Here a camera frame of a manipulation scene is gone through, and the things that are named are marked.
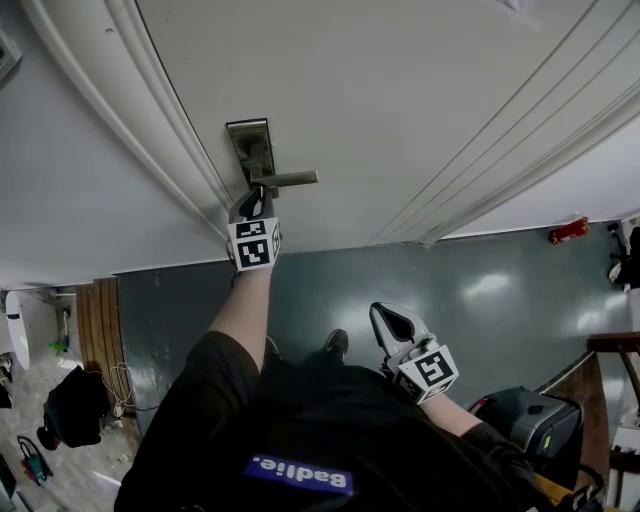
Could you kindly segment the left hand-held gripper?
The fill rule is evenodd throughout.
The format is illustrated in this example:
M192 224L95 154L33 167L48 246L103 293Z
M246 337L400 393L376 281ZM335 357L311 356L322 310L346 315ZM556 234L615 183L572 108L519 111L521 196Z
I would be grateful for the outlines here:
M229 210L227 249L238 272L275 265L281 235L273 201L271 188L252 188Z

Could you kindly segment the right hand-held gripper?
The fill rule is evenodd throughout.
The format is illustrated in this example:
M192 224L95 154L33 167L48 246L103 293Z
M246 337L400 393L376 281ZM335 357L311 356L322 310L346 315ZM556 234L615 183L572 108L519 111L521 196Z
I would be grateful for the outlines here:
M394 303L374 302L369 319L386 356L383 373L413 404L422 404L447 391L459 371L449 348L440 344L421 317ZM398 350L398 345L410 343Z

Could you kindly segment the person's right forearm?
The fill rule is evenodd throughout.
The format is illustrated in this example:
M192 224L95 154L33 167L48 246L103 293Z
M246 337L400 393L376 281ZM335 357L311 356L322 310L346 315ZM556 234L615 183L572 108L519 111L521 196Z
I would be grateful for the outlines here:
M445 394L439 394L419 405L422 412L438 428L457 437L462 437L478 425L482 420L456 404Z

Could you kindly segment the person's left forearm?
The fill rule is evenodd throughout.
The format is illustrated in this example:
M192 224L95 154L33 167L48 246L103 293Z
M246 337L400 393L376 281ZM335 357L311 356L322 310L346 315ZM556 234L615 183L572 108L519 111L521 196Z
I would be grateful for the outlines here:
M272 268L241 272L209 330L238 342L258 370L264 362Z

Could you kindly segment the metal door lock plate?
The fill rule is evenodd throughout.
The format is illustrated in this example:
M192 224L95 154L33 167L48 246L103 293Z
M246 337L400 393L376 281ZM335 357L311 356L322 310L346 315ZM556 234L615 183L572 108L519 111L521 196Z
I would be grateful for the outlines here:
M226 129L248 185L252 184L253 174L266 178L276 175L266 118L228 122Z

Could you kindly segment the person's black right shoe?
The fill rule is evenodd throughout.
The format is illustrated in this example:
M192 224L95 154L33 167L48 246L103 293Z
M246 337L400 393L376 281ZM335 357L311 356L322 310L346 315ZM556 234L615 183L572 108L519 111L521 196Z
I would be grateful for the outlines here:
M349 337L344 329L335 329L328 337L325 352L328 356L342 363L349 350Z

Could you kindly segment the person's black shirt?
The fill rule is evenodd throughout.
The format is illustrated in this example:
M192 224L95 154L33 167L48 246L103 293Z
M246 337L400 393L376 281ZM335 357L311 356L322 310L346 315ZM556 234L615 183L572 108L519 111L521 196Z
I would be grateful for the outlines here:
M190 351L115 512L527 512L550 507L486 424L455 435L378 373L339 361L258 369L234 339Z

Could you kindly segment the black grey equipment case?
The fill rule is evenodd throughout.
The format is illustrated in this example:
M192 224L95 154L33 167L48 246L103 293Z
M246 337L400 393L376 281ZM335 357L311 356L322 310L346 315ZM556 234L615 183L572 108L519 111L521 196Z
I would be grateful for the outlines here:
M522 452L550 458L550 464L532 464L537 474L565 488L574 488L583 442L582 405L568 398L515 387L483 397L470 412Z

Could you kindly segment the brown wooden slat panel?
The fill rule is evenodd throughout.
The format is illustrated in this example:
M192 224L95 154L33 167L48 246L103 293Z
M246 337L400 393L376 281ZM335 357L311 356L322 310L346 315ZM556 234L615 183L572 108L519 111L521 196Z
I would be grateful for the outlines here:
M102 377L115 416L133 415L134 401L122 344L116 278L76 288L80 354L84 369Z

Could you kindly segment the red fire extinguisher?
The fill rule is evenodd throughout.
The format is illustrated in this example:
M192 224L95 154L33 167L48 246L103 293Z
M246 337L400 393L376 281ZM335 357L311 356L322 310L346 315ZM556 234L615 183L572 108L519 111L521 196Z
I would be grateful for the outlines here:
M559 245L570 239L584 236L588 232L589 232L588 218L580 217L571 223L552 229L549 232L548 240L552 245Z

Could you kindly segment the black tripod equipment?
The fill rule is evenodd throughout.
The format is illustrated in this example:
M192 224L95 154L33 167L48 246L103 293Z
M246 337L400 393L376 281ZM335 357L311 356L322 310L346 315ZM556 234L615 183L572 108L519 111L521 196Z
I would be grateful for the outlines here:
M608 271L609 281L624 290L640 289L640 226L633 228L628 242L621 238L622 229L618 222L609 224L607 230L619 250L610 254L612 266Z

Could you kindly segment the black bag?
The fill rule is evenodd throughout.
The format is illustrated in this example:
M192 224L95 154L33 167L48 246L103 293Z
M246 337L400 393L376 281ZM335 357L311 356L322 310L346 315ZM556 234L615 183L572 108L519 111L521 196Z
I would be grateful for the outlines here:
M60 444L72 449L97 445L109 407L102 377L76 366L49 393L43 425L36 432L38 440L48 451L55 451Z

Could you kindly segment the white oval appliance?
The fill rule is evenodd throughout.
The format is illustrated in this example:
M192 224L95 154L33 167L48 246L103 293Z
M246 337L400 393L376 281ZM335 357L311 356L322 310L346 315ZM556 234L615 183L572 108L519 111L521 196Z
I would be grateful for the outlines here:
M21 294L10 291L6 296L5 316L7 319L10 340L18 363L24 370L30 366L30 350L24 313L21 306Z

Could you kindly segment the red teal power tool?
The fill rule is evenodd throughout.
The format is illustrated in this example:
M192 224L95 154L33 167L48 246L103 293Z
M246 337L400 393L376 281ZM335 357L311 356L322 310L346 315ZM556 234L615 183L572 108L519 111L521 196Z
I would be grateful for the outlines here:
M41 486L53 473L36 445L26 436L18 435L17 442L23 454L21 465L27 478Z

